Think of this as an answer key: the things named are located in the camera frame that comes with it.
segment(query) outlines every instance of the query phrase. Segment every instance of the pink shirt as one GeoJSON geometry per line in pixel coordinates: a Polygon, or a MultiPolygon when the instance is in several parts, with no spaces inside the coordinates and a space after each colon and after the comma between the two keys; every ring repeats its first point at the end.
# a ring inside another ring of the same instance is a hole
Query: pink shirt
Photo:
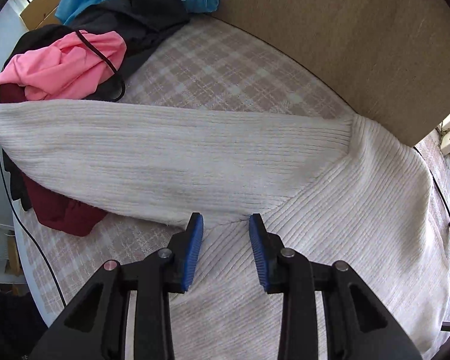
{"type": "MultiPolygon", "coordinates": [[[[80,32],[116,69],[120,67],[127,50],[120,35],[80,32]]],[[[110,67],[70,33],[50,46],[13,56],[0,73],[0,85],[24,86],[27,100],[82,99],[112,75],[110,67]]]]}

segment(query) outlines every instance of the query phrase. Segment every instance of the blue gripper pad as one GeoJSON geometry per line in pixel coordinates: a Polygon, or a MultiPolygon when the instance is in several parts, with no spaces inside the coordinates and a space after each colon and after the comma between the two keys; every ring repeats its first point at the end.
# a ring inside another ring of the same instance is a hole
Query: blue gripper pad
{"type": "Polygon", "coordinates": [[[184,256],[183,274],[180,282],[183,291],[188,291],[193,282],[193,276],[195,276],[195,268],[197,267],[203,238],[203,216],[198,213],[193,214],[186,232],[190,232],[190,238],[184,256]]]}
{"type": "Polygon", "coordinates": [[[270,287],[269,265],[267,261],[264,237],[267,237],[267,231],[263,225],[260,214],[253,214],[248,221],[248,232],[250,233],[250,242],[252,244],[253,258],[257,267],[257,274],[260,284],[265,292],[270,287]]]}

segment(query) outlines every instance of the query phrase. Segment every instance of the dark red cloth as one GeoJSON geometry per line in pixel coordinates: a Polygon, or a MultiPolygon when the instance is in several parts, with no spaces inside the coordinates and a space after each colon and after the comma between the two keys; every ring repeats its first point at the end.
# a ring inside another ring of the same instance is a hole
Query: dark red cloth
{"type": "MultiPolygon", "coordinates": [[[[17,84],[0,85],[0,103],[27,101],[24,88],[17,84]]],[[[38,221],[47,227],[74,236],[84,237],[100,222],[106,211],[50,191],[33,181],[22,171],[26,192],[38,221]]]]}

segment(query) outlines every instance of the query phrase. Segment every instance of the white sweater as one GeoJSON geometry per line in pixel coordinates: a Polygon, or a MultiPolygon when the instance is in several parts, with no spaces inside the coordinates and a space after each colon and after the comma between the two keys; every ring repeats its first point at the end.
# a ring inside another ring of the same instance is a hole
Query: white sweater
{"type": "Polygon", "coordinates": [[[449,281],[430,174],[364,117],[49,100],[0,104],[0,143],[39,184],[107,211],[180,225],[202,213],[195,280],[170,301],[177,359],[276,359],[282,296],[258,283],[255,212],[309,260],[349,262],[422,352],[437,337],[449,281]]]}

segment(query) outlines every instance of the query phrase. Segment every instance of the screw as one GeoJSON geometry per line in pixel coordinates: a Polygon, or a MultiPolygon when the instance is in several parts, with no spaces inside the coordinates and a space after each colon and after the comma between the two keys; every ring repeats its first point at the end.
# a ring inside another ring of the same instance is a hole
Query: screw
{"type": "Polygon", "coordinates": [[[160,257],[161,259],[166,259],[168,257],[170,257],[172,255],[172,251],[170,249],[167,249],[166,247],[164,247],[163,249],[160,249],[158,251],[158,257],[160,257]]]}
{"type": "Polygon", "coordinates": [[[103,264],[103,268],[106,271],[113,271],[116,268],[117,265],[118,264],[116,263],[115,260],[109,259],[105,264],[103,264]]]}
{"type": "Polygon", "coordinates": [[[335,268],[337,268],[340,272],[348,271],[348,264],[341,259],[335,263],[335,268]]]}
{"type": "Polygon", "coordinates": [[[295,251],[291,248],[291,247],[284,247],[281,251],[280,254],[284,257],[293,257],[295,256],[295,251]]]}

